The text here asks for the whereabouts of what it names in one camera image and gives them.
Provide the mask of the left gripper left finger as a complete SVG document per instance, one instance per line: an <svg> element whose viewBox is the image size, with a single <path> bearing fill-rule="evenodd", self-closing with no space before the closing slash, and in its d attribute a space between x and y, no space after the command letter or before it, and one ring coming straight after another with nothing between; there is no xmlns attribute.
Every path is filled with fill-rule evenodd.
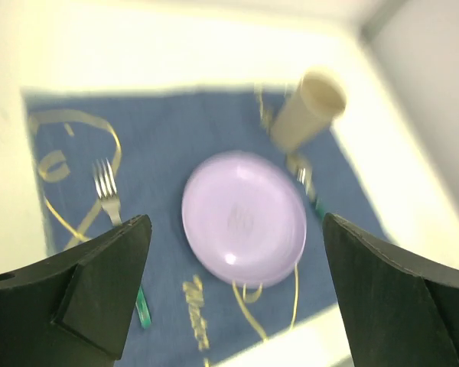
<svg viewBox="0 0 459 367"><path fill-rule="evenodd" d="M0 274L0 366L112 366L122 357L151 241L135 216Z"/></svg>

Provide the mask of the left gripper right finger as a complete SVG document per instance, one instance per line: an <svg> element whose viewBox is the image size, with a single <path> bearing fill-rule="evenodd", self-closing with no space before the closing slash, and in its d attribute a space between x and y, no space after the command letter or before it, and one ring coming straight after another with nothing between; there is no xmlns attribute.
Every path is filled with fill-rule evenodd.
<svg viewBox="0 0 459 367"><path fill-rule="evenodd" d="M354 365L459 366L459 270L332 213L322 228Z"/></svg>

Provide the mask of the fork with teal handle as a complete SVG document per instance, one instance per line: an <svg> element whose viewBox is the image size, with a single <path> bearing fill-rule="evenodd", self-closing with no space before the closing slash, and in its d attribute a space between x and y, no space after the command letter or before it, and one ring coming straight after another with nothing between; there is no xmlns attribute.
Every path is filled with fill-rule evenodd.
<svg viewBox="0 0 459 367"><path fill-rule="evenodd" d="M122 219L120 215L121 203L110 162L105 159L97 161L93 165L93 180L97 196L103 211L109 216L113 226L120 226ZM144 330L151 326L151 315L148 303L142 286L139 286L135 307L139 322Z"/></svg>

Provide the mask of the blue fish placemat cloth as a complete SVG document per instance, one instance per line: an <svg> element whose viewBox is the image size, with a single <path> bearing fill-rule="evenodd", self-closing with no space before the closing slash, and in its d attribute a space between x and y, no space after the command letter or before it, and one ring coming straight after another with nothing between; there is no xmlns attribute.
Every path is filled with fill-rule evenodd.
<svg viewBox="0 0 459 367"><path fill-rule="evenodd" d="M216 365L335 305L321 223L311 209L298 273L258 299L210 274L184 234L182 193L202 161L235 150L285 167L260 122L261 108L278 109L283 101L280 93L258 97L249 90L26 97L50 252L110 228L93 182L97 161L112 165L122 218L151 218L142 279L151 326L143 330L132 320L120 365Z"/></svg>

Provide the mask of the spoon with teal handle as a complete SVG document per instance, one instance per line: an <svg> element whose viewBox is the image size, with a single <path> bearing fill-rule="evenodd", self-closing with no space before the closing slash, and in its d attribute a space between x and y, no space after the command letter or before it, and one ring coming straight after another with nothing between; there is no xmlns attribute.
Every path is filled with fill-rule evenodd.
<svg viewBox="0 0 459 367"><path fill-rule="evenodd" d="M323 221L326 214L326 210L323 207L316 190L314 188L312 178L312 166L310 161L297 153L290 153L286 155L285 164L291 174L295 176L297 182L299 182L303 188L311 207L316 217Z"/></svg>

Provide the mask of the purple plate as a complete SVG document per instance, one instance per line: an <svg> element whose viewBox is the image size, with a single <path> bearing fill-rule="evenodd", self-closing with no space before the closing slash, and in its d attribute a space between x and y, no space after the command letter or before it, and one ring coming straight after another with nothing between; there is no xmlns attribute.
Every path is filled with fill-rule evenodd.
<svg viewBox="0 0 459 367"><path fill-rule="evenodd" d="M249 288L287 278L307 239L295 185L271 161L245 151L215 154L192 171L181 220L202 266L221 281Z"/></svg>

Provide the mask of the beige paper cup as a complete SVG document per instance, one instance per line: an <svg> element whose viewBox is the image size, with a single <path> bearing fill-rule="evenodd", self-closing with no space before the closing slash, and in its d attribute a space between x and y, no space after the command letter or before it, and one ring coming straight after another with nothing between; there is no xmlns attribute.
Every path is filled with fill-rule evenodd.
<svg viewBox="0 0 459 367"><path fill-rule="evenodd" d="M278 111L270 137L281 151L293 152L328 129L346 106L346 94L337 80L324 71L310 70Z"/></svg>

